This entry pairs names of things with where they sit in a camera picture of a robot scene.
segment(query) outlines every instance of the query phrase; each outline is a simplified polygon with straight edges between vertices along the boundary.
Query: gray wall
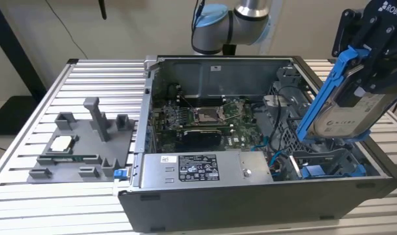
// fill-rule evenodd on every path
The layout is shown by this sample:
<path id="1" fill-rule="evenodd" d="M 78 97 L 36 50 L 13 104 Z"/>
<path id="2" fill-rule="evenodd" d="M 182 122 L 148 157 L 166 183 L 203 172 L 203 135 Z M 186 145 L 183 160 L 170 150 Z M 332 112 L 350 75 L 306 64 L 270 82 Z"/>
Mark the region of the gray wall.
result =
<path id="1" fill-rule="evenodd" d="M 0 100 L 8 100 L 13 95 L 28 94 L 24 82 L 0 48 Z"/>
<path id="2" fill-rule="evenodd" d="M 271 55 L 332 58 L 342 11 L 365 8 L 369 0 L 283 0 Z"/>

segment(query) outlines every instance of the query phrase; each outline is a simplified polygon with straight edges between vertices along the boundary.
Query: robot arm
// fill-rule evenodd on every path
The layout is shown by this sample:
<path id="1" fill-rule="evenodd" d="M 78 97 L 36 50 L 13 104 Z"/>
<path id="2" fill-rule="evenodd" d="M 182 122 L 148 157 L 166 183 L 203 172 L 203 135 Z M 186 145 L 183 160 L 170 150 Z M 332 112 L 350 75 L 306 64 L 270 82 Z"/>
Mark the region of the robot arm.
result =
<path id="1" fill-rule="evenodd" d="M 195 53 L 213 55 L 223 45 L 251 45 L 269 32 L 269 7 L 266 0 L 241 0 L 229 11 L 223 4 L 199 4 L 194 18 L 191 45 Z"/>
<path id="2" fill-rule="evenodd" d="M 298 126 L 298 138 L 362 141 L 397 102 L 397 0 L 372 0 L 364 13 L 345 10 L 336 66 Z"/>

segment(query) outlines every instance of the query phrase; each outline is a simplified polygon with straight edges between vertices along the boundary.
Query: metal slotted table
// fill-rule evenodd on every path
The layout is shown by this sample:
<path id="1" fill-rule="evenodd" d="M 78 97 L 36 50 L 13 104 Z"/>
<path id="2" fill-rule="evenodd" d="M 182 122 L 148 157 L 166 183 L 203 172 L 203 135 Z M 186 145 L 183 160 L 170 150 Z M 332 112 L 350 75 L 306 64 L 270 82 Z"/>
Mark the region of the metal slotted table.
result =
<path id="1" fill-rule="evenodd" d="M 333 64 L 328 60 L 306 62 L 325 80 Z M 58 113 L 71 111 L 76 119 L 90 118 L 83 107 L 86 97 L 100 97 L 99 107 L 108 118 L 128 114 L 130 118 L 139 119 L 143 76 L 143 60 L 80 60 L 66 66 L 0 160 L 0 234 L 136 234 L 119 200 L 112 196 L 114 183 L 31 185 L 27 177 L 55 131 Z M 372 137 L 397 164 L 397 117 L 393 113 L 388 112 L 373 126 Z M 397 189 L 386 198 L 364 202 L 341 220 L 171 234 L 279 232 L 298 235 L 397 234 Z"/>

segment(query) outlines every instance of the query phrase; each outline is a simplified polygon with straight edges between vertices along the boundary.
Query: blue cable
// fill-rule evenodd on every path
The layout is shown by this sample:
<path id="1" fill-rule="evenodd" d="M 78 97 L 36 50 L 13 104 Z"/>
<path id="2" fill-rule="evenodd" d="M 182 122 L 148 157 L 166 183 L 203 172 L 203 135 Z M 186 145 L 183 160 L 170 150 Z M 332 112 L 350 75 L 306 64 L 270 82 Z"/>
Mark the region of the blue cable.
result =
<path id="1" fill-rule="evenodd" d="M 274 164 L 274 162 L 275 162 L 275 159 L 277 159 L 277 157 L 279 156 L 279 154 L 281 154 L 281 152 L 282 152 L 282 150 L 279 150 L 278 152 L 275 152 L 275 154 L 274 154 L 274 156 L 273 156 L 273 159 L 271 159 L 271 162 L 270 162 L 270 167 L 273 166 L 273 164 Z"/>
<path id="2" fill-rule="evenodd" d="M 263 137 L 263 144 L 253 146 L 253 148 L 250 150 L 254 152 L 257 150 L 257 148 L 266 147 L 266 145 L 269 145 L 269 137 L 267 136 Z"/>

